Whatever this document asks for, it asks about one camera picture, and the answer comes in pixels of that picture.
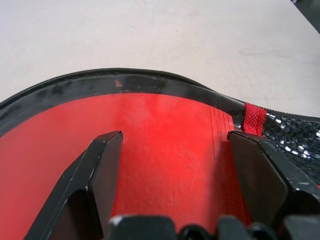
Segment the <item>red black-rimmed mesh pouch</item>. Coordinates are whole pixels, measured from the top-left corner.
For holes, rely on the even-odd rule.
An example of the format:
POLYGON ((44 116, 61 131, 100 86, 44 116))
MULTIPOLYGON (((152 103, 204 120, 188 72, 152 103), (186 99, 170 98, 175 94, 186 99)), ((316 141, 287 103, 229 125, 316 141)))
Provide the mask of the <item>red black-rimmed mesh pouch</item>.
POLYGON ((267 110, 225 96, 173 73, 106 68, 58 76, 25 89, 0 103, 0 137, 46 110, 75 100, 112 94, 156 94, 189 99, 228 114, 232 130, 257 133, 271 140, 298 168, 320 184, 320 118, 267 110))

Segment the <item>red table tennis paddle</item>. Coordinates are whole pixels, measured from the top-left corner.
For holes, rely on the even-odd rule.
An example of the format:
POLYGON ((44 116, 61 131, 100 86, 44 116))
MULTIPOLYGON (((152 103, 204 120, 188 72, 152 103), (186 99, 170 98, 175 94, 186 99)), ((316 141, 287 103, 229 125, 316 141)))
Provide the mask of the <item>red table tennis paddle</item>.
POLYGON ((248 225, 230 115, 182 97, 119 93, 60 104, 0 137, 0 240, 22 240, 62 173, 97 136, 122 131, 112 215, 163 215, 178 229, 248 225))

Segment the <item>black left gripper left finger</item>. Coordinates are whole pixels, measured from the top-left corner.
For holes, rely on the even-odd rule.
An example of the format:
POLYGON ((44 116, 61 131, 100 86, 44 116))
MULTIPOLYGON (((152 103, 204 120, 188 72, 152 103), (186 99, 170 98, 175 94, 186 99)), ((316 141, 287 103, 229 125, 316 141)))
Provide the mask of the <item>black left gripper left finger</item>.
POLYGON ((122 131, 97 136, 63 172, 23 240, 102 240, 116 196, 122 131))

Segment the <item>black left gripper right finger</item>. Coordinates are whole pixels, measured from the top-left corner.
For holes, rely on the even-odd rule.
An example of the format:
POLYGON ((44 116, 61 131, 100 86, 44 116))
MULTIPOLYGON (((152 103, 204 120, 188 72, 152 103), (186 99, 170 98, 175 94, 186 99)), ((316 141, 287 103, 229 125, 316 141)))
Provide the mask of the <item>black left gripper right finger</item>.
POLYGON ((227 136, 252 219, 281 223, 289 215, 320 215, 320 188, 270 140, 241 131, 227 136))

